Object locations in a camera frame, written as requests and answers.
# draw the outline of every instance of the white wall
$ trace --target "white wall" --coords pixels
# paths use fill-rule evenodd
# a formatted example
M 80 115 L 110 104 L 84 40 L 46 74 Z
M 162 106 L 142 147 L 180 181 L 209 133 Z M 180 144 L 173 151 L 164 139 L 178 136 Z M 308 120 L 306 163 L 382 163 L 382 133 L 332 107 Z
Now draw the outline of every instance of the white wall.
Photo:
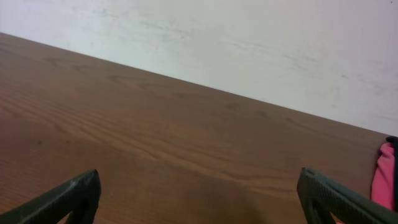
M 397 0 L 0 0 L 0 32 L 398 135 Z

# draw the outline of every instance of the wood grain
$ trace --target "wood grain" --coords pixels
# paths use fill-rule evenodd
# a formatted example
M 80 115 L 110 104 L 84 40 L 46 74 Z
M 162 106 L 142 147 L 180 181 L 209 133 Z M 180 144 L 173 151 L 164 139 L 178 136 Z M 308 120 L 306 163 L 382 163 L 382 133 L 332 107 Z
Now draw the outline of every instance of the wood grain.
M 300 169 L 368 196 L 384 138 L 0 34 L 1 213 L 95 168 L 95 223 L 305 223 Z

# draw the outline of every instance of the black fabric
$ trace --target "black fabric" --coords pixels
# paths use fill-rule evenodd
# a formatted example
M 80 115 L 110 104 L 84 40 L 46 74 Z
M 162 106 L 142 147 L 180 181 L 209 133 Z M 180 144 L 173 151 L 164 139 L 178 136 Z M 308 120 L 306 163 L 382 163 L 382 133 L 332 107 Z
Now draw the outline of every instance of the black fabric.
M 394 148 L 394 157 L 398 156 L 398 138 L 394 136 L 389 136 L 386 138 L 388 142 L 392 143 L 392 147 Z M 395 210 L 398 208 L 398 162 L 397 159 L 394 163 L 394 204 Z

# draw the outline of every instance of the red fabric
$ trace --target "red fabric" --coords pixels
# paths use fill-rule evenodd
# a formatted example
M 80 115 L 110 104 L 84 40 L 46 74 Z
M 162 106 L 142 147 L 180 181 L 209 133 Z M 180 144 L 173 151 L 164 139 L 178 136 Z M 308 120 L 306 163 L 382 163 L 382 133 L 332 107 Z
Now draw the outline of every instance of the red fabric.
M 394 148 L 391 143 L 384 143 L 381 156 L 377 160 L 377 169 L 374 173 L 371 198 L 372 201 L 395 210 L 394 205 Z

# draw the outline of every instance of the wooden table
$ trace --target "wooden table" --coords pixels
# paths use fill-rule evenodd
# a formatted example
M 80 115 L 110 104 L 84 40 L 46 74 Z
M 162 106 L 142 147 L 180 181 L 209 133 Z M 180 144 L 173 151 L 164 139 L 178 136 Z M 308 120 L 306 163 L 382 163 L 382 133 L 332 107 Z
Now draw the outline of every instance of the wooden table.
M 95 223 L 305 223 L 300 169 L 368 196 L 385 137 L 0 34 L 1 213 L 95 168 Z

